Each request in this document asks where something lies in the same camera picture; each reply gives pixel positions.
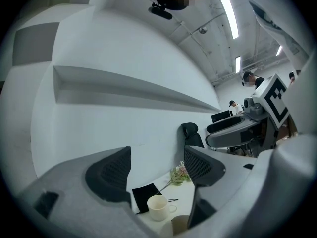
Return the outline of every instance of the ceiling light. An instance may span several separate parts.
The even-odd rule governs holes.
[[[278,51],[277,51],[277,53],[276,53],[277,56],[281,53],[282,48],[283,48],[282,46],[279,46]]]
[[[222,6],[224,7],[224,10],[226,11],[229,24],[231,27],[231,32],[232,32],[232,38],[236,39],[239,37],[239,32],[238,32],[238,26],[237,26],[237,21],[236,17],[234,16],[233,8],[231,5],[230,0],[220,0],[222,3]]]
[[[236,58],[236,73],[240,72],[240,67],[241,67],[241,57]]]

